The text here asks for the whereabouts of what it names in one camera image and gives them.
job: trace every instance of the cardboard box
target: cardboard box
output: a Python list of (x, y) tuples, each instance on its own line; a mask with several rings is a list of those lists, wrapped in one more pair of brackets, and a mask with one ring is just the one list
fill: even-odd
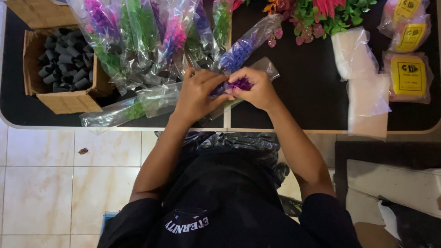
[(35, 31), (25, 31), (23, 47), (23, 75), (26, 95), (36, 95), (55, 114), (102, 111), (94, 98), (112, 94), (113, 85), (94, 57), (93, 84), (87, 90), (50, 93), (51, 87), (43, 82), (38, 72), (38, 57), (46, 50), (47, 35), (60, 27), (78, 28), (70, 8), (50, 0), (10, 0), (6, 5)]

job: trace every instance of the black t-shirt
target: black t-shirt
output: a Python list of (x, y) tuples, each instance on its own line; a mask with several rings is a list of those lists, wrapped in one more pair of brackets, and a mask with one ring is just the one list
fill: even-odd
[(239, 153), (209, 150), (181, 160), (163, 202), (141, 199), (109, 219), (98, 248), (360, 248), (337, 199), (312, 194), (300, 224), (285, 215), (274, 182)]

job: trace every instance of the table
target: table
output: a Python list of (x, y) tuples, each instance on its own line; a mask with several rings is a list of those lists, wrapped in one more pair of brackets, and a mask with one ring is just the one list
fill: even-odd
[[(370, 31), (369, 42), (380, 66), (381, 52), (386, 50), (389, 39), (378, 33), (382, 7), (385, 0), (379, 1), (364, 17), (363, 26)], [(251, 1), (249, 6), (243, 4), (233, 12), (232, 42), (239, 39), (266, 13), (261, 12), (266, 2)], [(413, 103), (390, 104), (388, 130), (394, 134), (430, 132), (441, 119), (440, 90), (440, 56), (437, 24), (437, 6), (432, 1), (428, 8), (432, 15), (432, 34), (421, 47), (421, 51), (430, 51), (430, 67), (435, 75), (430, 89), (430, 105)], [(263, 44), (258, 48), (245, 65), (251, 65), (267, 56), (279, 70), (281, 77), (273, 84), (282, 101), (299, 125), (306, 132), (344, 133), (347, 130), (348, 97), (346, 82), (340, 81), (336, 70), (332, 43), (330, 38), (318, 39), (310, 44), (297, 46), (293, 25), (282, 24), (284, 35), (277, 41), (275, 48)], [(36, 98), (25, 96), (22, 71), (22, 50), (24, 30), (30, 28), (7, 9), (4, 25), (3, 73), (0, 85), (0, 117), (10, 126), (26, 129), (81, 129), (78, 118), (80, 113), (55, 115)], [(107, 98), (98, 99), (101, 106), (135, 96), (129, 92), (121, 97), (115, 93)], [(169, 115), (154, 118), (139, 118), (121, 125), (116, 130), (162, 130)], [(208, 123), (204, 128), (197, 124), (194, 130), (204, 131), (272, 131), (272, 124), (266, 113), (243, 102), (226, 112), (223, 116)]]

